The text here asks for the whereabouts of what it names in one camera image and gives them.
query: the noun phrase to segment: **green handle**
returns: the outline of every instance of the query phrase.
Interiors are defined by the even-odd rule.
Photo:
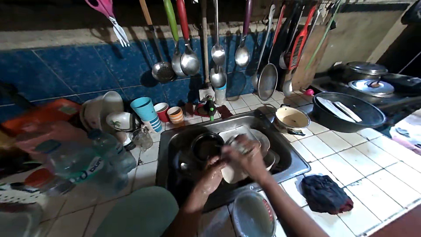
[[[165,12],[167,12],[168,22],[170,23],[171,32],[176,42],[179,40],[179,30],[177,28],[176,15],[174,14],[173,4],[171,0],[164,0]]]

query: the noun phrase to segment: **wooden cutting board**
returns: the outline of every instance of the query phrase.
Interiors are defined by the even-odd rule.
[[[323,44],[321,45],[319,51],[316,54],[310,67],[305,70],[310,58],[312,57],[314,51],[317,48],[320,40],[322,39],[323,34],[325,33],[325,25],[317,25],[314,27],[313,33],[306,43],[306,48],[301,56],[299,65],[295,71],[295,74],[292,78],[292,88],[294,91],[300,89],[307,89],[313,81],[314,75],[316,74],[316,69],[322,60],[323,54],[325,53],[326,47],[329,43],[329,32],[326,35]]]

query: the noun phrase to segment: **bottle label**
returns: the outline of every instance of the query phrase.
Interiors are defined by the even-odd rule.
[[[96,156],[92,159],[91,163],[89,164],[86,170],[82,170],[81,174],[77,178],[73,178],[70,181],[74,183],[80,183],[88,178],[92,177],[96,172],[104,167],[104,160],[100,156]]]

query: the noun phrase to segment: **red handle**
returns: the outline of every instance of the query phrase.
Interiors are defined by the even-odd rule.
[[[184,0],[177,0],[177,10],[179,12],[181,31],[183,32],[184,40],[189,40],[189,25],[187,23],[186,6]]]
[[[282,5],[281,13],[279,14],[279,18],[278,18],[278,23],[276,24],[275,35],[273,36],[272,44],[274,44],[276,42],[276,39],[278,38],[279,30],[281,29],[281,25],[282,25],[282,18],[284,17],[284,10],[285,10],[285,5]]]

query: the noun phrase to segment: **stainless steel sink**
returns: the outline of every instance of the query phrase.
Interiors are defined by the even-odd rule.
[[[259,110],[255,110],[227,119],[164,131],[161,134],[159,146],[157,185],[169,190],[181,205],[189,195],[194,183],[200,178],[200,171],[204,166],[203,163],[199,163],[195,159],[191,152],[190,145],[194,138],[207,131],[219,133],[241,125],[248,125],[250,128],[259,130],[269,138],[271,149],[280,157],[270,170],[277,182],[310,170],[309,164],[278,132],[271,121]],[[222,180],[218,189],[209,196],[204,211],[232,202],[238,193],[246,189],[259,191],[261,187],[250,178],[236,184],[229,184]]]

